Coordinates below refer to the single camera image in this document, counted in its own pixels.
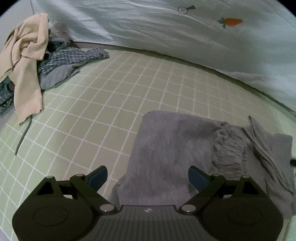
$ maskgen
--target white fabric wall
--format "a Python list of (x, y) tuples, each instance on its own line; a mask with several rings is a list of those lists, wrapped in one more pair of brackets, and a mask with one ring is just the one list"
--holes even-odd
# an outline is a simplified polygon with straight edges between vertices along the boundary
[[(276, 0), (32, 0), (75, 41), (157, 51), (237, 78), (296, 111), (296, 18)], [(180, 6), (196, 9), (180, 14)], [(222, 28), (221, 18), (239, 25)]]

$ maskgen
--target checkered fabric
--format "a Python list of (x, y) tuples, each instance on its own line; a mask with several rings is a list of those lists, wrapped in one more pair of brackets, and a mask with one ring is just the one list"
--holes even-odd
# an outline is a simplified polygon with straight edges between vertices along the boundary
[(13, 88), (11, 84), (5, 84), (0, 89), (0, 115), (13, 105)]
[(69, 47), (53, 53), (50, 61), (48, 61), (44, 66), (39, 67), (38, 73), (49, 74), (61, 65), (76, 63), (87, 64), (98, 59), (106, 58), (109, 58), (109, 53), (100, 47), (90, 49), (86, 52), (78, 48)]

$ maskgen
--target carrot print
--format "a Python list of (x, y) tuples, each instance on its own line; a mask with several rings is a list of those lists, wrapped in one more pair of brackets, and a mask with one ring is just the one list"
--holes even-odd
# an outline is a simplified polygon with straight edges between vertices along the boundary
[(218, 20), (218, 23), (223, 24), (222, 27), (226, 28), (226, 25), (229, 27), (233, 27), (242, 23), (242, 20), (237, 18), (221, 18), (220, 20)]

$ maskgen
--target black cable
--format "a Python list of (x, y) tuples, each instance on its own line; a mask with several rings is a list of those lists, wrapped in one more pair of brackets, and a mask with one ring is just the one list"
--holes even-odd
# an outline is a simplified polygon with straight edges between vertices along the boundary
[(29, 124), (28, 124), (27, 128), (25, 129), (24, 133), (22, 134), (22, 137), (20, 138), (20, 141), (19, 141), (19, 143), (17, 145), (17, 148), (15, 149), (15, 156), (17, 155), (18, 149), (20, 148), (20, 145), (21, 145), (25, 135), (27, 134), (31, 124), (32, 124), (32, 115), (29, 116)]

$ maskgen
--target beige cloth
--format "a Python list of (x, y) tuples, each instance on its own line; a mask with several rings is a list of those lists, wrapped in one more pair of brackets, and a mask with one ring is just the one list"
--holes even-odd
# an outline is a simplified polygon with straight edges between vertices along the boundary
[(43, 110), (37, 76), (48, 44), (48, 14), (35, 14), (22, 21), (8, 36), (0, 53), (0, 82), (7, 76), (15, 84), (14, 105), (18, 122)]

